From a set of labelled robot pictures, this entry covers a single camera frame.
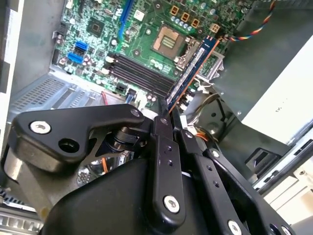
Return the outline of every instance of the blue sata port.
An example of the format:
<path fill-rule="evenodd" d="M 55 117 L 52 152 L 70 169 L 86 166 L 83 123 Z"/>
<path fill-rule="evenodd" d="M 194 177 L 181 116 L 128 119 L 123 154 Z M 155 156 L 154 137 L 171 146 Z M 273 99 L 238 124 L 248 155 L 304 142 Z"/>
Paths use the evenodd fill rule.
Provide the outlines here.
<path fill-rule="evenodd" d="M 75 55 L 74 53 L 70 52 L 68 55 L 67 55 L 68 59 L 73 61 L 73 62 L 76 62 L 78 64 L 82 64 L 83 61 L 84 61 L 84 58 L 79 56 L 79 55 Z"/>
<path fill-rule="evenodd" d="M 82 41 L 77 41 L 77 42 L 75 42 L 75 47 L 77 47 L 77 48 L 79 48 L 79 49 L 81 49 L 81 50 L 84 50 L 84 51 L 86 51 L 86 50 L 88 50 L 88 44 L 87 43 L 84 43 L 84 42 L 82 42 Z"/>

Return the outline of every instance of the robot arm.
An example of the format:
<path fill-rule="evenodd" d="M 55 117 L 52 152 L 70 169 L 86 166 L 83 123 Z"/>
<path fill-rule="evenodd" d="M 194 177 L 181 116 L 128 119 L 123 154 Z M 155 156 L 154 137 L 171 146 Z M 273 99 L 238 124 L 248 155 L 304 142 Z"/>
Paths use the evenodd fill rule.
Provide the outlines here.
<path fill-rule="evenodd" d="M 80 166 L 124 150 L 134 159 L 78 186 Z M 127 104 L 22 113 L 1 165 L 42 235 L 295 234 L 219 150 L 201 152 L 165 101 L 154 120 Z"/>

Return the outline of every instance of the hex bolt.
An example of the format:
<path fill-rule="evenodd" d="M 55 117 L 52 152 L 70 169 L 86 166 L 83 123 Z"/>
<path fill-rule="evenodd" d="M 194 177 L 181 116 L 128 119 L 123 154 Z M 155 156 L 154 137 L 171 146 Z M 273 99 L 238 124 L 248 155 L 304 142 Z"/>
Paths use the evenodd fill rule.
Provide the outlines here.
<path fill-rule="evenodd" d="M 192 138 L 193 137 L 193 135 L 189 131 L 185 131 L 185 134 L 186 134 L 186 136 L 188 138 Z"/>
<path fill-rule="evenodd" d="M 132 115 L 134 115 L 134 116 L 136 116 L 136 117 L 140 116 L 140 115 L 139 115 L 139 112 L 138 112 L 136 109 L 132 109 L 132 110 L 131 110 L 131 113 L 132 113 Z"/>
<path fill-rule="evenodd" d="M 51 131 L 51 126 L 45 121 L 34 121 L 29 126 L 30 130 L 37 134 L 48 134 Z"/>
<path fill-rule="evenodd" d="M 161 122 L 162 122 L 163 124 L 167 125 L 167 120 L 166 120 L 165 118 L 162 118 L 162 117 L 161 117 Z"/>
<path fill-rule="evenodd" d="M 230 231 L 234 235 L 242 235 L 241 229 L 240 229 L 239 225 L 235 221 L 229 220 L 227 224 L 228 224 L 228 227 L 229 227 Z"/>
<path fill-rule="evenodd" d="M 166 209 L 168 209 L 171 213 L 176 214 L 179 212 L 179 203 L 175 197 L 167 195 L 164 197 L 163 202 Z"/>
<path fill-rule="evenodd" d="M 215 150 L 212 150 L 212 155 L 214 156 L 214 157 L 216 157 L 216 158 L 219 158 L 220 157 L 220 155 L 219 155 L 219 153 L 217 152 L 217 151 L 215 151 Z"/>
<path fill-rule="evenodd" d="M 288 229 L 287 227 L 282 226 L 282 230 L 284 231 L 284 233 L 285 233 L 286 235 L 292 235 L 291 232 L 289 231 L 289 229 Z"/>

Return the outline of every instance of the motherboard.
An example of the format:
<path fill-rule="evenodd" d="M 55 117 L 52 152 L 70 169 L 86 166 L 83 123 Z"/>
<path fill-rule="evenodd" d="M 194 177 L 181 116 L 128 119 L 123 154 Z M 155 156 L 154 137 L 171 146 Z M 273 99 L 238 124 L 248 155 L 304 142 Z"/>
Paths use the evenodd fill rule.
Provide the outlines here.
<path fill-rule="evenodd" d="M 127 103 L 149 107 L 166 96 L 204 38 L 236 34 L 251 5 L 252 0 L 67 0 L 52 64 Z M 220 41 L 200 74 L 207 76 L 228 43 Z M 193 82 L 186 95 L 198 86 Z"/>

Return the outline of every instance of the blue ram stick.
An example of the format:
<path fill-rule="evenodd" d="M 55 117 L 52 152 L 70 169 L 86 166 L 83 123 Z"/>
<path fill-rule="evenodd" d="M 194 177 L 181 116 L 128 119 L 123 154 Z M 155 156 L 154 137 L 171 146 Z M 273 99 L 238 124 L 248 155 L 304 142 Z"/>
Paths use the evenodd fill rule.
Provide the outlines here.
<path fill-rule="evenodd" d="M 72 52 L 70 52 L 68 55 L 67 55 L 67 58 L 73 62 L 76 62 L 78 64 L 82 64 L 83 61 L 84 61 L 84 58 L 79 56 L 79 55 L 76 55 Z"/>
<path fill-rule="evenodd" d="M 166 96 L 166 102 L 170 112 L 173 110 L 176 103 L 187 90 L 188 86 L 194 80 L 204 62 L 209 58 L 219 42 L 220 41 L 207 36 L 199 45 L 188 64 L 185 66 L 179 79 L 174 83 Z"/>
<path fill-rule="evenodd" d="M 75 42 L 75 47 L 77 47 L 77 48 L 79 48 L 79 49 L 81 49 L 81 50 L 84 50 L 84 51 L 86 51 L 86 50 L 88 50 L 88 44 L 87 43 L 84 43 L 84 42 L 82 42 L 82 41 L 77 41 L 77 42 Z"/>

